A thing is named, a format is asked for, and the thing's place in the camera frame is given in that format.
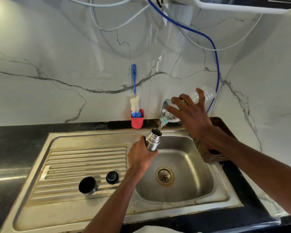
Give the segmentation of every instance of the tap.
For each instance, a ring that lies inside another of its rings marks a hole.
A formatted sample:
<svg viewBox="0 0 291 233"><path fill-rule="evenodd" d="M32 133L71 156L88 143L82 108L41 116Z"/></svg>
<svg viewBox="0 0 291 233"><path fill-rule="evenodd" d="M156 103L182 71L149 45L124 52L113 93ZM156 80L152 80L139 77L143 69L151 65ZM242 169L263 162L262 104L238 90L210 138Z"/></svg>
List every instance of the tap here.
<svg viewBox="0 0 291 233"><path fill-rule="evenodd" d="M165 116L165 112L166 112L165 107L166 107L166 105L172 105L171 99L166 99L163 102L161 113L159 114L159 125L162 124L162 119Z"/></svg>

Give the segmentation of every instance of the drain strainer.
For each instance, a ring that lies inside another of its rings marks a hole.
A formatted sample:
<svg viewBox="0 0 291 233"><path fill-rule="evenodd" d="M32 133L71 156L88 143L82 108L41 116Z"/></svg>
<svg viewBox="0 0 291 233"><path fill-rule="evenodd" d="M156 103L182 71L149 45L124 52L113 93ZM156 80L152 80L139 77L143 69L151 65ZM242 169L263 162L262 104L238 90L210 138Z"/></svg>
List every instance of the drain strainer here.
<svg viewBox="0 0 291 233"><path fill-rule="evenodd" d="M155 173L156 180L162 185L170 185L173 182L173 172L168 167L159 167Z"/></svg>

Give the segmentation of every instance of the person's left hand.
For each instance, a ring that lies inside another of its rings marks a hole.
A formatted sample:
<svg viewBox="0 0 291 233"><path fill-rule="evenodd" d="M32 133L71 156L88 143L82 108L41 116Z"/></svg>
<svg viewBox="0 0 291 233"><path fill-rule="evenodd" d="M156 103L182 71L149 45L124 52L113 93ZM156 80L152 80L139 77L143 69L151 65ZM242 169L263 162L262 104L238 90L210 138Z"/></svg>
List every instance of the person's left hand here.
<svg viewBox="0 0 291 233"><path fill-rule="evenodd" d="M142 178L158 153L158 150L148 151L145 146L145 136L141 136L139 141L133 144L127 155L129 169L134 172L134 175Z"/></svg>

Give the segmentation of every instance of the black countertop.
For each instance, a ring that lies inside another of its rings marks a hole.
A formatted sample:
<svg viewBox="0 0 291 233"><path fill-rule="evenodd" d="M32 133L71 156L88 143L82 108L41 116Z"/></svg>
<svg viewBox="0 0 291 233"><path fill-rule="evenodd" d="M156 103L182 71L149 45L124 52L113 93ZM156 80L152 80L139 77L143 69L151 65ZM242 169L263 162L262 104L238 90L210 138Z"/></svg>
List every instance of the black countertop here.
<svg viewBox="0 0 291 233"><path fill-rule="evenodd" d="M157 127L156 121L145 120L143 128L151 127ZM49 133L127 128L131 128L130 121L0 126L0 228ZM221 165L244 204L243 207L123 225L121 232L133 232L145 225L169 227L181 232L203 233L273 225L275 219L267 213L239 169L231 161L221 162Z"/></svg>

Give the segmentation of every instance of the blue brush handle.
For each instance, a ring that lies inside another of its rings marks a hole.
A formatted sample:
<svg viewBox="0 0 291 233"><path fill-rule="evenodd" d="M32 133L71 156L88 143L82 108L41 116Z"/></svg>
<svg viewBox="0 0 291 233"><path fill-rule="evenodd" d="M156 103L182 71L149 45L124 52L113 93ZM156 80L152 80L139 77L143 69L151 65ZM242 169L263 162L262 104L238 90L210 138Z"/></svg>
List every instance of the blue brush handle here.
<svg viewBox="0 0 291 233"><path fill-rule="evenodd" d="M137 66L132 64L132 79L134 80L134 94L136 94L136 75L137 75Z"/></svg>

